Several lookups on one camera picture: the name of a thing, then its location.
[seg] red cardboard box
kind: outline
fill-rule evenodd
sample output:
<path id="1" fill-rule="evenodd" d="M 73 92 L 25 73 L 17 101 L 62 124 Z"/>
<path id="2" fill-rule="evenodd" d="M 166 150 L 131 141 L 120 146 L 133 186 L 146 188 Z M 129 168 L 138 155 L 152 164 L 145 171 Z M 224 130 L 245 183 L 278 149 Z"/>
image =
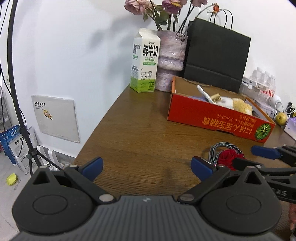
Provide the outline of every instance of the red cardboard box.
<path id="1" fill-rule="evenodd" d="M 222 106 L 204 102 L 193 97 L 202 97 L 196 85 L 198 83 L 174 77 L 168 120 L 182 124 L 202 127 L 213 131 L 221 130 L 235 136 L 265 143 L 275 127 L 267 116 L 249 98 L 217 87 L 199 84 L 209 96 L 240 98 L 253 108 L 253 116 Z"/>

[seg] white electrical box cover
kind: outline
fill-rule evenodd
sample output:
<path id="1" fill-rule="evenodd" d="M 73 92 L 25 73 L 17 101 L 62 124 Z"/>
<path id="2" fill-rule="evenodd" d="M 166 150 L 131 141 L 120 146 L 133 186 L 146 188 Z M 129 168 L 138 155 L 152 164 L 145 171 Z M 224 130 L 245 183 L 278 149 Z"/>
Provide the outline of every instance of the white electrical box cover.
<path id="1" fill-rule="evenodd" d="M 32 103 L 42 133 L 80 142 L 74 100 L 32 95 Z"/>

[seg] wooden table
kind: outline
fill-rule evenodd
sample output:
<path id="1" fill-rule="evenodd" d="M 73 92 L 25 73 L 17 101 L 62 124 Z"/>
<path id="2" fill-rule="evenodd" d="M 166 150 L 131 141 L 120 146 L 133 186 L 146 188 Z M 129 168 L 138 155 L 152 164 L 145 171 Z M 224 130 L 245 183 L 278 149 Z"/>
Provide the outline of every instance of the wooden table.
<path id="1" fill-rule="evenodd" d="M 209 148 L 220 141 L 237 145 L 247 159 L 267 167 L 288 167 L 279 160 L 253 156 L 250 149 L 258 142 L 167 121 L 169 100 L 170 93 L 137 93 L 128 86 L 93 131 L 75 164 L 101 156 L 104 170 L 94 182 L 117 197 L 180 195 L 199 183 L 190 169 L 191 158 L 207 159 Z M 265 146 L 282 144 L 294 145 L 295 141 L 276 126 Z M 286 215 L 281 224 L 284 228 L 280 229 L 287 232 Z"/>

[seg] yellow scoop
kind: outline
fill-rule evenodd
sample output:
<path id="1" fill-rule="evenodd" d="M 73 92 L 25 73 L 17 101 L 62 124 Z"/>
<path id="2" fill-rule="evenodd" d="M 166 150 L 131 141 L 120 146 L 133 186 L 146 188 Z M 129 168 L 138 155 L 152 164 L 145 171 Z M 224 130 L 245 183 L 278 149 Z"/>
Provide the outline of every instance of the yellow scoop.
<path id="1" fill-rule="evenodd" d="M 12 186 L 13 184 L 15 184 L 17 182 L 17 175 L 15 173 L 12 173 L 7 179 L 6 179 L 6 183 L 9 186 Z"/>

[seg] metal pin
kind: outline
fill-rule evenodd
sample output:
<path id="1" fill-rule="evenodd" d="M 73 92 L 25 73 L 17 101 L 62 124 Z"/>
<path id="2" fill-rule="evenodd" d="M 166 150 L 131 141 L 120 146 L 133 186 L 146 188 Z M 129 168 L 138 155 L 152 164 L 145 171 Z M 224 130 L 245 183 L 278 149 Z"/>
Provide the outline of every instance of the metal pin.
<path id="1" fill-rule="evenodd" d="M 111 194 L 103 194 L 99 196 L 99 200 L 102 202 L 111 202 L 114 199 L 114 196 Z"/>
<path id="2" fill-rule="evenodd" d="M 191 202 L 194 200 L 194 196 L 190 193 L 185 193 L 180 196 L 180 199 L 185 202 Z"/>

